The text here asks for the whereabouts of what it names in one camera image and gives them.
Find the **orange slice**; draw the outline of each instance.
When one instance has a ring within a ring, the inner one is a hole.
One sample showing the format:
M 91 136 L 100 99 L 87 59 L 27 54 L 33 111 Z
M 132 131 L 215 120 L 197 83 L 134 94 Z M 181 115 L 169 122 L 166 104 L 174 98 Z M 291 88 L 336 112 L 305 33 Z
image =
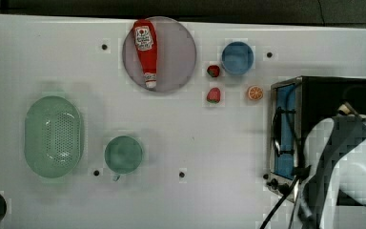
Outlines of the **orange slice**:
M 248 97 L 251 100 L 259 100 L 263 97 L 263 89 L 258 86 L 251 86 L 248 89 Z

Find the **strainer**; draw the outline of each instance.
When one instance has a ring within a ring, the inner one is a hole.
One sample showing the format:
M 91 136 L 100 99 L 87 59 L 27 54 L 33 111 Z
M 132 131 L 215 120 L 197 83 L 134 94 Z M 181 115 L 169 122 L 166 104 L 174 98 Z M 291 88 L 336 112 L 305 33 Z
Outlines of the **strainer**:
M 67 174 L 81 157 L 81 116 L 68 100 L 47 96 L 35 102 L 26 116 L 25 157 L 41 177 Z

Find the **bottle label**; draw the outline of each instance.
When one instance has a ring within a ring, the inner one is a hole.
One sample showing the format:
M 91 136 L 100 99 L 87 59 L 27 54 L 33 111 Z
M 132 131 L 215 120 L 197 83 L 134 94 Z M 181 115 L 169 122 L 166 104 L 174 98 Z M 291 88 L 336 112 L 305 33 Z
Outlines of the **bottle label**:
M 153 47 L 153 37 L 148 26 L 135 28 L 135 45 L 140 51 L 148 51 Z
M 156 81 L 155 73 L 145 73 L 144 74 L 145 82 Z

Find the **white table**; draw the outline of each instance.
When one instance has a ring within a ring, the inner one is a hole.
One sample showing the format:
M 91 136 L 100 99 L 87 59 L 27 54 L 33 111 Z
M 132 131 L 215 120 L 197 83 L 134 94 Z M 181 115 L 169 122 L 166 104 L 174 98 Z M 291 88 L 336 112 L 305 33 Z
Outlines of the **white table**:
M 123 68 L 132 23 L 0 15 L 0 193 L 10 206 L 0 228 L 256 228 L 278 200 L 261 178 L 270 85 L 299 75 L 366 78 L 366 30 L 183 23 L 197 46 L 193 78 L 152 94 Z M 241 82 L 211 79 L 208 65 L 233 40 L 253 47 L 254 67 Z M 258 102 L 245 98 L 254 84 L 265 90 Z M 224 98 L 211 107 L 213 86 Z M 70 174 L 47 180 L 24 159 L 24 120 L 33 102 L 58 91 L 83 115 L 85 151 Z M 113 182 L 104 148 L 129 133 L 144 143 L 145 160 Z M 287 227 L 292 206 L 284 203 L 272 228 Z

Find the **red ketchup bottle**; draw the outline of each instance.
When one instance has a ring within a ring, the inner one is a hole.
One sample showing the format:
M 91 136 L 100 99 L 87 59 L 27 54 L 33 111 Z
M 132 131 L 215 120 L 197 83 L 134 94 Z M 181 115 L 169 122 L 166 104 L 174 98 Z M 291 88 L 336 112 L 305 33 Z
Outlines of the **red ketchup bottle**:
M 141 62 L 147 88 L 156 87 L 157 41 L 153 24 L 149 20 L 138 20 L 132 27 L 135 48 Z

